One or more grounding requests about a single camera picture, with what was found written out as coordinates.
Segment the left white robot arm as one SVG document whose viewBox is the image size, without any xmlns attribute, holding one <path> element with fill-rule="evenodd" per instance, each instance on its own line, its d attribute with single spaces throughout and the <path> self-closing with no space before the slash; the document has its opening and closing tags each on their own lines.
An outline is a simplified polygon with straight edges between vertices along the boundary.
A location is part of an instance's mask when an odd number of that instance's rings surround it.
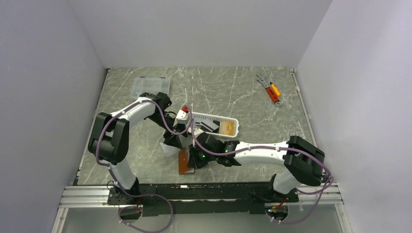
<svg viewBox="0 0 412 233">
<path fill-rule="evenodd" d="M 109 170 L 115 189 L 128 204 L 135 203 L 140 196 L 139 181 L 126 160 L 129 149 L 130 129 L 149 119 L 165 130 L 164 144 L 181 149 L 179 136 L 187 136 L 187 126 L 176 122 L 176 113 L 168 112 L 172 101 L 165 93 L 143 93 L 135 102 L 110 114 L 97 114 L 88 141 L 87 149 L 96 163 Z"/>
</svg>

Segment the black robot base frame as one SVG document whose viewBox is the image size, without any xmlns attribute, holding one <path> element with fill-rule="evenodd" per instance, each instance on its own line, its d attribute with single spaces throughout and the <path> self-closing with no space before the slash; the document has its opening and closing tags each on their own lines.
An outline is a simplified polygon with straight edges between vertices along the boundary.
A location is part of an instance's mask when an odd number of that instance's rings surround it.
<svg viewBox="0 0 412 233">
<path fill-rule="evenodd" d="M 169 214 L 170 210 L 174 214 L 263 214 L 271 205 L 299 201 L 296 190 L 281 196 L 271 192 L 269 186 L 269 182 L 140 184 L 142 199 L 130 198 L 110 188 L 107 204 L 139 204 L 143 216 L 158 216 Z"/>
</svg>

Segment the brown leather card holder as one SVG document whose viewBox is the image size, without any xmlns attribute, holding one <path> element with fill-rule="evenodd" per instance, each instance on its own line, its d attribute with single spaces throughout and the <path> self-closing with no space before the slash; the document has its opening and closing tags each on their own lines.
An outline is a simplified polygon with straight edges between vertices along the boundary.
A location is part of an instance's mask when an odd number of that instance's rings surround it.
<svg viewBox="0 0 412 233">
<path fill-rule="evenodd" d="M 192 175 L 195 174 L 195 169 L 188 167 L 189 152 L 188 148 L 183 148 L 178 153 L 178 174 Z"/>
</svg>

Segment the white plastic basket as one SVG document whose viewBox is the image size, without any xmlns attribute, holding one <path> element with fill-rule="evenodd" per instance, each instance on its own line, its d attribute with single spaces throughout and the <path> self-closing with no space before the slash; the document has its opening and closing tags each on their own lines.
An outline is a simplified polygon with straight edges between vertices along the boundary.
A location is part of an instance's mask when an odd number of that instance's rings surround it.
<svg viewBox="0 0 412 233">
<path fill-rule="evenodd" d="M 194 127 L 208 134 L 235 138 L 239 133 L 239 121 L 236 118 L 193 112 Z"/>
</svg>

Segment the clear plastic card sleeve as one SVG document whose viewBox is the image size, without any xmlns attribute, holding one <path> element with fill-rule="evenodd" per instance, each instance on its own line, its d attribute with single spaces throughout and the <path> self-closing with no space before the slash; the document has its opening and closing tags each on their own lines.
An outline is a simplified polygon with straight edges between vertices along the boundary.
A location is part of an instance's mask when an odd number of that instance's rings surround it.
<svg viewBox="0 0 412 233">
<path fill-rule="evenodd" d="M 170 146 L 165 143 L 160 143 L 160 146 L 167 157 L 177 154 L 180 151 L 178 147 Z"/>
</svg>

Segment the white striped card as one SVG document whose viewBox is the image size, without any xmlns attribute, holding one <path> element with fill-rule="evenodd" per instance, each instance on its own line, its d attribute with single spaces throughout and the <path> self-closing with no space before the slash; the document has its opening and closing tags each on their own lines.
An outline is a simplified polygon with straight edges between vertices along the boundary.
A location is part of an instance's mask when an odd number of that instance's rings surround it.
<svg viewBox="0 0 412 233">
<path fill-rule="evenodd" d="M 218 133 L 220 128 L 220 122 L 216 120 L 206 118 L 195 118 L 194 126 L 209 133 Z"/>
</svg>

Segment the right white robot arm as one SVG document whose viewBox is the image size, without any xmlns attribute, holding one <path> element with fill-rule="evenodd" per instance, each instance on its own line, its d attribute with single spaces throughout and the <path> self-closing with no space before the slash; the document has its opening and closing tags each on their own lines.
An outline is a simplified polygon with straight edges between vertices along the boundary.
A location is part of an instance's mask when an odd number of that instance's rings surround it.
<svg viewBox="0 0 412 233">
<path fill-rule="evenodd" d="M 290 191 L 304 184 L 319 186 L 323 179 L 325 154 L 305 139 L 293 135 L 279 143 L 252 144 L 238 140 L 221 141 L 201 133 L 189 146 L 188 167 L 201 169 L 215 161 L 225 167 L 247 164 L 283 166 L 284 171 L 271 177 L 268 196 L 280 201 Z"/>
</svg>

